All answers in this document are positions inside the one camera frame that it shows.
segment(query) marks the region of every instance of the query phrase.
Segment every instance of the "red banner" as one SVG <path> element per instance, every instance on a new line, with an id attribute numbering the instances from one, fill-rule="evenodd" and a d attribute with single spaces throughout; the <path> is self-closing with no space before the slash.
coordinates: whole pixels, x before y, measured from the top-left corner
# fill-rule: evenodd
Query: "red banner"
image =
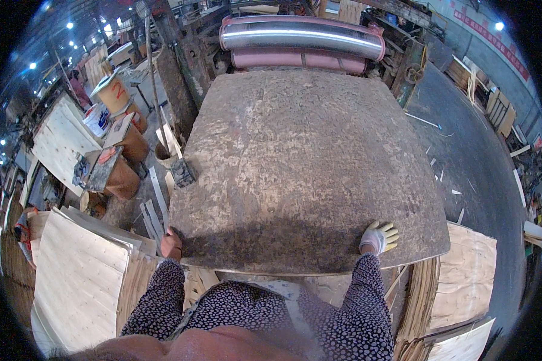
<path id="1" fill-rule="evenodd" d="M 455 10 L 454 11 L 454 17 L 458 20 L 463 21 L 464 24 L 468 25 L 472 29 L 474 29 L 478 34 L 484 37 L 484 39 L 488 40 L 492 45 L 496 47 L 500 51 L 500 53 L 504 54 L 506 59 L 512 65 L 514 65 L 514 68 L 520 72 L 524 80 L 528 80 L 530 77 L 530 74 L 528 74 L 528 70 L 522 65 L 520 60 L 514 55 L 514 51 L 510 51 L 502 42 L 494 35 L 492 35 L 488 29 L 484 28 L 483 26 L 479 25 L 477 22 L 473 21 L 471 18 L 467 17 L 465 13 L 462 13 L 460 11 Z"/>

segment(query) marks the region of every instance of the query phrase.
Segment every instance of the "work glove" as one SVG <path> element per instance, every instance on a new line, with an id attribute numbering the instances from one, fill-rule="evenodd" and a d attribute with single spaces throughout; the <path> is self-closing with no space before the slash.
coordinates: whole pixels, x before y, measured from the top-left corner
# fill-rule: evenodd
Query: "work glove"
<path id="1" fill-rule="evenodd" d="M 397 246 L 399 235 L 397 234 L 397 228 L 394 228 L 394 224 L 388 223 L 377 229 L 379 224 L 379 221 L 375 221 L 363 233 L 360 241 L 360 252 L 361 247 L 365 244 L 371 244 L 376 249 L 376 256 Z"/>

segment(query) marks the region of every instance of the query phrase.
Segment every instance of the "polka dot shirt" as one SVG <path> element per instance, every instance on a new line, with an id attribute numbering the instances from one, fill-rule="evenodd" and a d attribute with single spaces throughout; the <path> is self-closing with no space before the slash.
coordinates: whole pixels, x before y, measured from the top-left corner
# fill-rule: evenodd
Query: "polka dot shirt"
<path id="1" fill-rule="evenodd" d="M 183 270 L 164 260 L 153 274 L 121 336 L 150 335 L 165 340 L 182 320 Z M 343 305 L 338 308 L 302 287 L 299 309 L 325 360 L 391 360 L 393 338 L 390 313 L 383 299 L 379 260 L 371 253 L 358 259 Z M 243 282 L 226 281 L 201 299 L 184 330 L 209 330 L 233 325 L 253 331 L 267 341 L 304 355 L 309 341 L 298 338 L 285 300 Z"/>

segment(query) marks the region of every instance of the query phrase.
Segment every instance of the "person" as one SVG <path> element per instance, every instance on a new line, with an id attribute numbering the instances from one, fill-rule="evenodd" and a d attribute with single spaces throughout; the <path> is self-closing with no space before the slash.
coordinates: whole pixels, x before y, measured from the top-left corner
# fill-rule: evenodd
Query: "person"
<path id="1" fill-rule="evenodd" d="M 83 85 L 79 82 L 78 70 L 71 71 L 70 84 L 72 85 L 72 89 L 76 93 L 76 96 L 79 98 L 80 106 L 83 107 L 84 110 L 88 110 L 88 108 L 92 106 L 92 101 L 88 97 L 87 92 L 84 90 Z"/>
<path id="2" fill-rule="evenodd" d="M 397 240 L 397 229 L 375 227 L 362 236 L 361 256 L 340 308 L 287 281 L 222 281 L 184 315 L 182 242 L 169 228 L 161 241 L 166 258 L 121 336 L 50 361 L 392 360 L 390 313 L 377 256 L 391 237 Z"/>
<path id="3" fill-rule="evenodd" d="M 28 227 L 28 213 L 30 212 L 35 212 L 38 214 L 38 208 L 28 207 L 22 211 L 18 222 L 16 222 L 14 225 L 14 235 L 20 249 L 22 250 L 22 253 L 28 261 L 28 264 L 34 271 L 36 271 L 36 265 L 32 260 L 32 248 L 30 247 L 30 228 Z"/>

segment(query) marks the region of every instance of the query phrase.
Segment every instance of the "white bucket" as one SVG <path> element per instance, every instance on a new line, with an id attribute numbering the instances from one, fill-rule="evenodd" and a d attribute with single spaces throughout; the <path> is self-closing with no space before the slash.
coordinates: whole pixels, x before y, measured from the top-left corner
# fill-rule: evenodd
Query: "white bucket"
<path id="1" fill-rule="evenodd" d="M 83 122 L 95 136 L 102 138 L 110 130 L 110 112 L 106 105 L 96 103 L 87 110 Z"/>

